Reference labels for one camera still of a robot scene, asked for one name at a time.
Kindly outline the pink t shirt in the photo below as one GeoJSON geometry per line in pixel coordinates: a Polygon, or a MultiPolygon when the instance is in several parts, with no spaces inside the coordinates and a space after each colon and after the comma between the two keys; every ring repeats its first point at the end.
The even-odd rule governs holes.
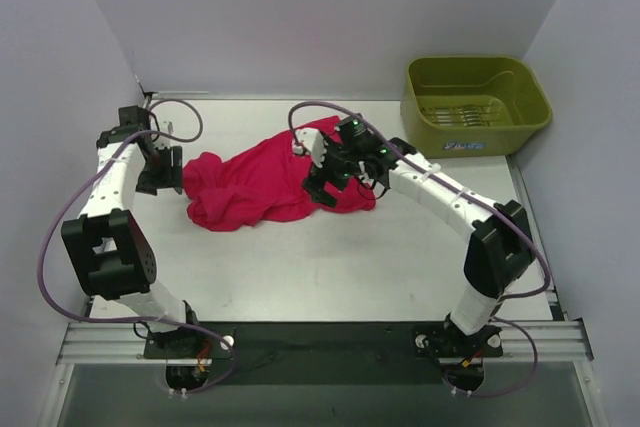
{"type": "Polygon", "coordinates": [[[288,130],[228,160],[203,152],[183,167],[187,217],[207,230],[231,232],[263,221],[299,221],[318,210],[350,214],[376,207],[374,195],[354,180],[343,191],[327,187],[334,207],[314,203],[302,187],[310,166],[309,158],[293,154],[288,130]]]}

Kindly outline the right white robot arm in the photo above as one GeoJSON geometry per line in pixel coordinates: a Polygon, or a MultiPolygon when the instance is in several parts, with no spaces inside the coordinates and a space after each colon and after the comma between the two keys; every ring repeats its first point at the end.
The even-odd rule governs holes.
{"type": "Polygon", "coordinates": [[[445,317],[442,342],[451,357],[473,357],[499,333],[490,319],[506,290],[534,260],[524,208],[516,201],[501,205],[473,193],[406,141],[383,141],[355,116],[340,121],[336,132],[332,139],[316,128],[294,131],[293,152],[311,160],[303,189],[314,203],[334,208],[337,200],[329,186],[342,191],[350,181],[381,185],[427,208],[456,232],[467,244],[466,285],[445,317]]]}

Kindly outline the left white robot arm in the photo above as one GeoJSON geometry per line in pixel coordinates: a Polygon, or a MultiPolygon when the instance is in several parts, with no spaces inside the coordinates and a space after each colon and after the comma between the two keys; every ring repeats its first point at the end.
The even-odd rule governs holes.
{"type": "Polygon", "coordinates": [[[98,171],[78,217],[61,237],[85,294],[132,311],[134,334],[167,359],[206,365],[214,349],[230,353],[231,337],[211,334],[193,308],[157,279],[157,260],[132,212],[136,194],[183,190],[181,140],[151,108],[126,106],[96,142],[98,171]]]}

